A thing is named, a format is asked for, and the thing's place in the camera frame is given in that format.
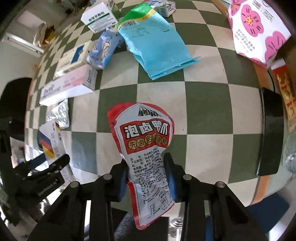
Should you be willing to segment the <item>red duck feet snack packet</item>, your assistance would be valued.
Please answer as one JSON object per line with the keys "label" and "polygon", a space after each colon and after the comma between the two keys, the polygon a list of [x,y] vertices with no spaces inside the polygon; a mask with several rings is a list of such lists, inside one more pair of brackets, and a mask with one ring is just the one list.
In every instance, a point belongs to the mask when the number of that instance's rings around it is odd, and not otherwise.
{"label": "red duck feet snack packet", "polygon": [[147,228],[174,205],[162,152],[175,132],[173,119],[150,103],[116,104],[107,119],[117,149],[128,165],[128,186],[135,225]]}

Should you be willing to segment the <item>blue green snack bag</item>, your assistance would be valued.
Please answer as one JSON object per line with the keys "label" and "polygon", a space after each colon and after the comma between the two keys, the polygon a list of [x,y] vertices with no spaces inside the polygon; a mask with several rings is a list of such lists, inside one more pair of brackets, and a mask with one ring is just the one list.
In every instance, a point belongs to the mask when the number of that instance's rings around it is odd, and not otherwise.
{"label": "blue green snack bag", "polygon": [[176,29],[146,2],[131,9],[117,29],[152,80],[199,62],[190,56]]}

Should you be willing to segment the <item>white box coloured stripes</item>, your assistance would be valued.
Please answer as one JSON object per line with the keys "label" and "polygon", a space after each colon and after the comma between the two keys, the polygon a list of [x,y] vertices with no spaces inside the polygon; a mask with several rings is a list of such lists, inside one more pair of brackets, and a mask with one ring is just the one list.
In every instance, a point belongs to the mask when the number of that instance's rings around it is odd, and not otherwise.
{"label": "white box coloured stripes", "polygon": [[38,138],[48,164],[53,164],[59,157],[66,154],[60,126],[56,119],[50,120],[39,127]]}

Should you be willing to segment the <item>silver blister pack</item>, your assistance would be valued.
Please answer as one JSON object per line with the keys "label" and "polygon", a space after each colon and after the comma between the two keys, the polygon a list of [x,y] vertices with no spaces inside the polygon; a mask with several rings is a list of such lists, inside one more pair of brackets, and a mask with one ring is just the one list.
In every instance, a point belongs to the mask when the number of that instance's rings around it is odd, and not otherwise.
{"label": "silver blister pack", "polygon": [[68,99],[62,101],[47,113],[46,122],[51,120],[56,120],[62,130],[70,126]]}

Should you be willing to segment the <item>black office chair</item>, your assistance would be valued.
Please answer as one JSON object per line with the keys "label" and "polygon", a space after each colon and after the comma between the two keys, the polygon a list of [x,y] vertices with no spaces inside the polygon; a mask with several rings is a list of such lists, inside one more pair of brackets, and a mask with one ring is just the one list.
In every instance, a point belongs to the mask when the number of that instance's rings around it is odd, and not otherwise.
{"label": "black office chair", "polygon": [[18,78],[6,84],[1,94],[1,118],[25,121],[27,99],[32,78]]}

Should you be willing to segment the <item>black phone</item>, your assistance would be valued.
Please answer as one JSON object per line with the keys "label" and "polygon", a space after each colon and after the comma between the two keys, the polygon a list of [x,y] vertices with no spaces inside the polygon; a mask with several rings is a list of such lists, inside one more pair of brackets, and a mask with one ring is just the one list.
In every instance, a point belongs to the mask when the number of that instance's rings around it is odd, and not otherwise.
{"label": "black phone", "polygon": [[267,88],[260,89],[263,113],[263,138],[257,176],[273,175],[278,172],[281,160],[284,116],[282,98]]}

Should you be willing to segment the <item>long pink Doctor box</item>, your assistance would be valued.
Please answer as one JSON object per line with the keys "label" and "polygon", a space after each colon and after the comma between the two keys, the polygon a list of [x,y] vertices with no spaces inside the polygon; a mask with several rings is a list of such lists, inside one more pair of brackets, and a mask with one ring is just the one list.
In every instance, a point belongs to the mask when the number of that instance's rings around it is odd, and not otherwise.
{"label": "long pink Doctor box", "polygon": [[39,104],[51,106],[71,97],[91,93],[95,90],[96,77],[97,70],[87,64],[72,70],[42,88]]}

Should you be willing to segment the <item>light blue candy wrapper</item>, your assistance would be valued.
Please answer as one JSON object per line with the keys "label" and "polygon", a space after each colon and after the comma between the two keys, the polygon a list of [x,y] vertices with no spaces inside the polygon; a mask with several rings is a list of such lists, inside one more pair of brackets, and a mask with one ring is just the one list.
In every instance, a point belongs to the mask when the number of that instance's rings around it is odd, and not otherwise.
{"label": "light blue candy wrapper", "polygon": [[124,38],[119,32],[107,28],[86,57],[87,63],[97,70],[105,69],[115,49],[121,47],[123,43]]}

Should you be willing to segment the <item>white blue medicine box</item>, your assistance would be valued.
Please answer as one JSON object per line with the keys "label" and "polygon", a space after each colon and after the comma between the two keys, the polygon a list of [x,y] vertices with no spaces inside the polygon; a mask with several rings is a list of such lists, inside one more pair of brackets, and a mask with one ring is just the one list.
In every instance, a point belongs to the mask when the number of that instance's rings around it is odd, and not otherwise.
{"label": "white blue medicine box", "polygon": [[88,41],[64,53],[58,61],[54,77],[59,78],[86,64],[86,58],[94,45],[93,41]]}

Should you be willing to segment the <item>green white checkered tablecloth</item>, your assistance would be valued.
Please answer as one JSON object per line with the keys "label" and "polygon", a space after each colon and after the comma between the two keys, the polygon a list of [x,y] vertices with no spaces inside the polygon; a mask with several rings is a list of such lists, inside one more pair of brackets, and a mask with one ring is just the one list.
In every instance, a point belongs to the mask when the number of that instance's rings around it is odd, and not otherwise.
{"label": "green white checkered tablecloth", "polygon": [[121,160],[107,111],[124,102],[164,109],[175,122],[168,148],[186,172],[224,181],[244,205],[260,201],[256,175],[262,138],[259,81],[253,63],[236,54],[227,18],[211,1],[177,1],[168,22],[199,63],[151,80],[132,53],[114,53],[92,93],[70,98],[62,140],[80,182],[91,182]]}

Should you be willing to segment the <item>red snack box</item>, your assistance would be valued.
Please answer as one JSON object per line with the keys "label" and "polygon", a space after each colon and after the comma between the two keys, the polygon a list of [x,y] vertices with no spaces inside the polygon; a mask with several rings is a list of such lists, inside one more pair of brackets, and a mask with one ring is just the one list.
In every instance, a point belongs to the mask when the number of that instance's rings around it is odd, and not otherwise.
{"label": "red snack box", "polygon": [[290,73],[286,65],[272,67],[271,69],[278,82],[281,96],[285,104],[288,120],[288,131],[289,133],[293,133],[295,132],[295,92],[293,90]]}

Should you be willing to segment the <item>green white open box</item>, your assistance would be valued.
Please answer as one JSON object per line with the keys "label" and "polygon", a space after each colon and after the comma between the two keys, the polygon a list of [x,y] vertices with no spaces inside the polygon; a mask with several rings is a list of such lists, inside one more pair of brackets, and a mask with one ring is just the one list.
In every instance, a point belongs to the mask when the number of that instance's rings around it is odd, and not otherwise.
{"label": "green white open box", "polygon": [[96,1],[86,8],[81,22],[94,34],[118,24],[119,9],[115,1]]}

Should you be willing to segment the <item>pink flower paper bag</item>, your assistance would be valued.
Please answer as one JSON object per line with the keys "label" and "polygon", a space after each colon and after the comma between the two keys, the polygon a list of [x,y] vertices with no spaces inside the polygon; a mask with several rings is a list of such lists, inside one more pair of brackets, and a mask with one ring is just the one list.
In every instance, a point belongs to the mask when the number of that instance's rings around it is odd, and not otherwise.
{"label": "pink flower paper bag", "polygon": [[292,36],[265,1],[232,1],[227,16],[236,53],[265,69]]}

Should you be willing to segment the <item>small red blue carton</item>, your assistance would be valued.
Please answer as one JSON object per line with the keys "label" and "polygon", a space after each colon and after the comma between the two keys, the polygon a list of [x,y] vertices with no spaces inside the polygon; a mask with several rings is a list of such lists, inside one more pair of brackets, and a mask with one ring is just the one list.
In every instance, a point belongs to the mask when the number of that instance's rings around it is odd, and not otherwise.
{"label": "small red blue carton", "polygon": [[166,18],[172,15],[176,10],[176,3],[174,1],[145,0],[145,2],[161,16]]}

